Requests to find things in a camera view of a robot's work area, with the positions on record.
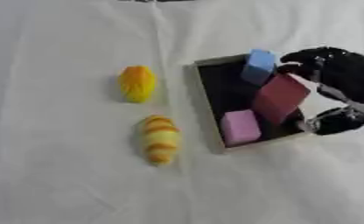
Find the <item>robotic hand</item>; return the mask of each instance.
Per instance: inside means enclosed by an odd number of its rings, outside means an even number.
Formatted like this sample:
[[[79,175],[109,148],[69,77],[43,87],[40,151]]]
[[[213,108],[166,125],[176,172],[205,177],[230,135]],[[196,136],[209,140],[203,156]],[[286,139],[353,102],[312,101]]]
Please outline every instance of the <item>robotic hand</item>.
[[[324,97],[348,106],[327,110],[303,122],[301,128],[318,135],[356,130],[364,125],[364,56],[333,47],[292,52],[281,58],[280,74],[295,74],[318,83]]]

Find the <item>white cloth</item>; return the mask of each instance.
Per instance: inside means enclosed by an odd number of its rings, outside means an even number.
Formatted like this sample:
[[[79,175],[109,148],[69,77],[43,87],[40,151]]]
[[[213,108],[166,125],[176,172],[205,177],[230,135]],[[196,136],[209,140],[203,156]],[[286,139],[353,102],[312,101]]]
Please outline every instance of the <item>white cloth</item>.
[[[184,68],[314,46],[364,53],[364,1],[1,0],[0,223],[364,224],[364,129],[215,155]],[[157,92],[125,103],[113,77],[141,64]],[[312,94],[303,109],[336,103]],[[168,167],[137,153],[153,113],[182,130]]]

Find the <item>striped toy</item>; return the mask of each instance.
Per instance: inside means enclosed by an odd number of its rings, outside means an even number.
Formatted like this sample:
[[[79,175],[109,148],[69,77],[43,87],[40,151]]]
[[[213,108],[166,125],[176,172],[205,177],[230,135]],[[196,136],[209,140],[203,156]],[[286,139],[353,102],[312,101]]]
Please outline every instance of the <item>striped toy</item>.
[[[167,165],[178,151],[179,130],[171,119],[162,115],[151,115],[143,124],[144,148],[154,165]]]

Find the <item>foam cube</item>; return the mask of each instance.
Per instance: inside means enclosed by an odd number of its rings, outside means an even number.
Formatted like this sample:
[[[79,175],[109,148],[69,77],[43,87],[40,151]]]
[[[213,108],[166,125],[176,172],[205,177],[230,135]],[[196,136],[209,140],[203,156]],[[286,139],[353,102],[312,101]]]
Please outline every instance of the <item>foam cube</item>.
[[[277,74],[253,100],[253,110],[274,124],[295,111],[310,90],[288,74]]]
[[[254,112],[250,109],[227,112],[220,126],[227,147],[246,144],[261,136]]]
[[[241,72],[242,79],[255,86],[262,86],[273,73],[275,59],[275,55],[268,51],[252,50]]]

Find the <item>toy croissant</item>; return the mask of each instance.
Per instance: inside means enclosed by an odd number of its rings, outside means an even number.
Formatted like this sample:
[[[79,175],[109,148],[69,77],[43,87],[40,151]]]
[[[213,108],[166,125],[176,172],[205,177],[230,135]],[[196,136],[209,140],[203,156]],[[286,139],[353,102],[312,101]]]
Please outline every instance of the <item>toy croissant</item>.
[[[118,77],[118,83],[130,102],[145,102],[155,88],[156,76],[147,66],[128,66]]]
[[[167,165],[175,158],[179,146],[179,130],[172,120],[151,115],[144,120],[144,150],[154,165]]]

